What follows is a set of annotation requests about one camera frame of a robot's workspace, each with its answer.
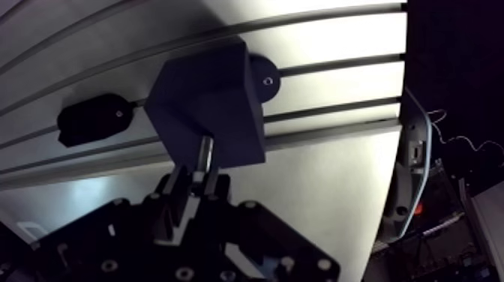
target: screw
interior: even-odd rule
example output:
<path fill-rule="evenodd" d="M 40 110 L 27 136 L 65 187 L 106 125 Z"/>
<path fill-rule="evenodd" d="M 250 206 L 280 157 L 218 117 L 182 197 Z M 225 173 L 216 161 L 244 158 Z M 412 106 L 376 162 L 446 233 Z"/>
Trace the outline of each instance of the screw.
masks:
<path fill-rule="evenodd" d="M 319 269 L 328 271 L 331 268 L 331 261 L 329 261 L 328 259 L 319 259 L 317 265 L 319 266 Z"/>
<path fill-rule="evenodd" d="M 175 277 L 179 281 L 191 281 L 194 277 L 194 270 L 188 267 L 181 267 L 175 271 Z"/>
<path fill-rule="evenodd" d="M 262 84 L 264 84 L 265 86 L 270 86 L 271 84 L 273 84 L 273 79 L 268 76 L 262 80 Z"/>
<path fill-rule="evenodd" d="M 114 259 L 107 259 L 101 263 L 101 271 L 105 273 L 114 272 L 119 268 L 119 264 Z"/>
<path fill-rule="evenodd" d="M 225 282 L 233 282 L 236 279 L 234 271 L 225 270 L 220 273 L 220 279 Z"/>
<path fill-rule="evenodd" d="M 254 202 L 254 201 L 248 201 L 248 202 L 245 203 L 245 208 L 247 208 L 247 209 L 253 209 L 253 208 L 256 207 L 256 205 L 257 205 L 256 202 Z"/>
<path fill-rule="evenodd" d="M 294 267 L 294 259 L 290 256 L 284 256 L 282 257 L 282 259 L 280 260 L 280 264 L 285 267 L 285 269 L 287 270 L 287 272 L 290 272 L 291 270 L 293 270 L 293 267 Z"/>

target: cable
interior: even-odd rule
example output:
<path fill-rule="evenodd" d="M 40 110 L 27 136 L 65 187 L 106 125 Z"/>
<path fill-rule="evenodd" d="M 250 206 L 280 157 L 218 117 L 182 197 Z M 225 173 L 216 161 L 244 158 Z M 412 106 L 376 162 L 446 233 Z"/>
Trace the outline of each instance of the cable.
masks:
<path fill-rule="evenodd" d="M 466 136 L 455 136 L 455 137 L 452 137 L 448 140 L 444 140 L 443 139 L 443 135 L 441 134 L 441 130 L 440 128 L 437 126 L 437 123 L 438 122 L 441 122 L 443 119 L 446 118 L 446 116 L 448 115 L 448 113 L 446 112 L 446 110 L 444 109 L 436 109 L 434 111 L 431 111 L 431 112 L 428 112 L 427 114 L 428 115 L 434 115 L 434 114 L 437 114 L 437 113 L 442 113 L 442 116 L 440 118 L 438 118 L 436 121 L 432 121 L 432 127 L 437 131 L 437 135 L 439 136 L 439 142 L 443 145 L 447 144 L 447 143 L 450 143 L 451 141 L 455 141 L 455 140 L 466 140 L 467 143 L 469 143 L 469 146 L 471 147 L 471 149 L 474 151 L 474 152 L 477 152 L 479 150 L 481 150 L 483 148 L 483 146 L 487 145 L 487 144 L 493 144 L 497 147 L 500 148 L 500 151 L 502 152 L 502 156 L 504 157 L 504 148 L 498 143 L 498 142 L 495 142 L 495 141 L 492 141 L 492 140 L 486 140 L 484 141 L 480 146 L 478 146 L 478 148 L 476 148 L 473 144 L 473 141 L 471 141 L 471 139 L 469 139 L 468 137 Z M 499 167 L 504 167 L 504 161 L 499 165 Z"/>

